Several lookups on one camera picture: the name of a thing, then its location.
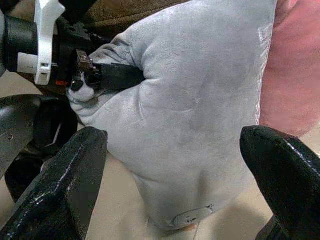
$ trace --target beige floor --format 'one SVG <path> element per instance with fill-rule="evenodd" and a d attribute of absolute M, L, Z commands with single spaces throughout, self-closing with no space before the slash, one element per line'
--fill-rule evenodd
<path fill-rule="evenodd" d="M 14 73 L 0 78 L 0 98 L 40 93 Z M 320 126 L 302 138 L 320 154 Z M 14 203 L 4 180 L 0 181 L 0 222 L 6 220 Z M 272 212 L 257 185 L 243 192 L 227 208 L 183 231 L 162 232 L 149 221 L 133 177 L 124 166 L 108 156 L 100 193 L 92 214 L 87 240 L 254 240 Z"/>

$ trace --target brown fabric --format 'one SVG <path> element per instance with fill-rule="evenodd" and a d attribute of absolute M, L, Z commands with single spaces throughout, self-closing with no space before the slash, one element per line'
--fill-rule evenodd
<path fill-rule="evenodd" d="M 98 0 L 83 22 L 97 34 L 113 38 L 125 31 L 130 25 L 167 7 L 188 2 L 189 0 Z M 33 21 L 35 0 L 22 0 L 10 15 Z"/>

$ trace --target pink cushion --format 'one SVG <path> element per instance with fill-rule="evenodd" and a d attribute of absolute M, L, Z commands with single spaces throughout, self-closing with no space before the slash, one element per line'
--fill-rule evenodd
<path fill-rule="evenodd" d="M 279 0 L 260 124 L 302 136 L 320 120 L 320 0 Z"/>

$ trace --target gray plush pillow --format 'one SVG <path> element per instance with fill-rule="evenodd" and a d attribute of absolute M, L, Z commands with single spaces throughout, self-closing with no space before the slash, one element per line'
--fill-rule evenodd
<path fill-rule="evenodd" d="M 92 54 L 146 80 L 121 93 L 68 91 L 82 122 L 109 133 L 146 209 L 166 230 L 216 213 L 253 178 L 242 127 L 257 125 L 276 0 L 192 0 L 131 26 Z"/>

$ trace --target white bracket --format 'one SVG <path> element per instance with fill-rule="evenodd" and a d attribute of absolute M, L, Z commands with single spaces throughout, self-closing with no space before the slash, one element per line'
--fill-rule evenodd
<path fill-rule="evenodd" d="M 66 8 L 58 0 L 36 0 L 34 22 L 38 31 L 36 85 L 48 85 L 51 76 L 54 29 Z"/>

